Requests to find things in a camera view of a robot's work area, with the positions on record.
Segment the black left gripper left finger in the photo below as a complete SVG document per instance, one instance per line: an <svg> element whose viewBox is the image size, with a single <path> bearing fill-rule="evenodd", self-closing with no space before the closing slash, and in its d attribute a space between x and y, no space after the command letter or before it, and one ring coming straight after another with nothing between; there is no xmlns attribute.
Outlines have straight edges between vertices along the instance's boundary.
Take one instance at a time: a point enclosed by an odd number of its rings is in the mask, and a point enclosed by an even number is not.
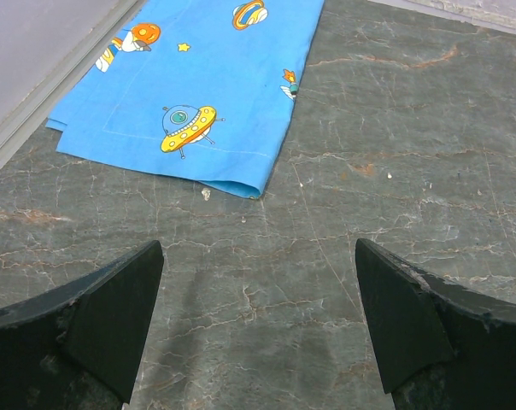
<svg viewBox="0 0 516 410"><path fill-rule="evenodd" d="M128 403L163 263L154 240L0 308L0 409L120 409Z"/></svg>

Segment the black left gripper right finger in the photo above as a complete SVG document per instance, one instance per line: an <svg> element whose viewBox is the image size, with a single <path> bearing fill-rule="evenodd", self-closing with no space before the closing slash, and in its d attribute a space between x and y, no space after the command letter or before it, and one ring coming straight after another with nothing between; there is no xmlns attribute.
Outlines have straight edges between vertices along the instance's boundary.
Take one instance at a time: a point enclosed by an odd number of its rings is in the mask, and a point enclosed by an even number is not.
<svg viewBox="0 0 516 410"><path fill-rule="evenodd" d="M397 409L516 409L516 304L355 245L384 392Z"/></svg>

